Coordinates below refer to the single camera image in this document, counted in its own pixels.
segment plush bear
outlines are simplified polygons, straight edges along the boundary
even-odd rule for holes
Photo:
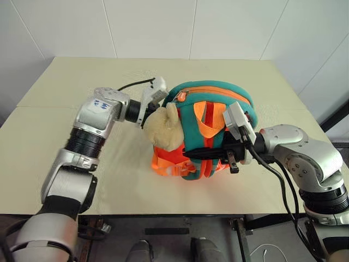
[[[174,103],[167,103],[153,112],[144,123],[144,132],[156,147],[173,151],[184,140],[182,125]]]

